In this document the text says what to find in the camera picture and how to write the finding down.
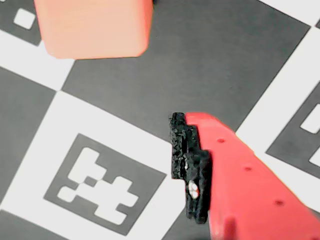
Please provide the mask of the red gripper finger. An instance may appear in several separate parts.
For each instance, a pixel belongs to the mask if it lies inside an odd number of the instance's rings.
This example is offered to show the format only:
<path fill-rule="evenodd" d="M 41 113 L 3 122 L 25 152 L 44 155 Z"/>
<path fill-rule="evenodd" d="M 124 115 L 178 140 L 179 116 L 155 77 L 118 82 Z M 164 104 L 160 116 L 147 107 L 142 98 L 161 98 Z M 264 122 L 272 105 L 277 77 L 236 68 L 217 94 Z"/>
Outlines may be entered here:
<path fill-rule="evenodd" d="M 171 116 L 171 177 L 213 240 L 317 240 L 320 221 L 236 133 L 203 112 Z"/>

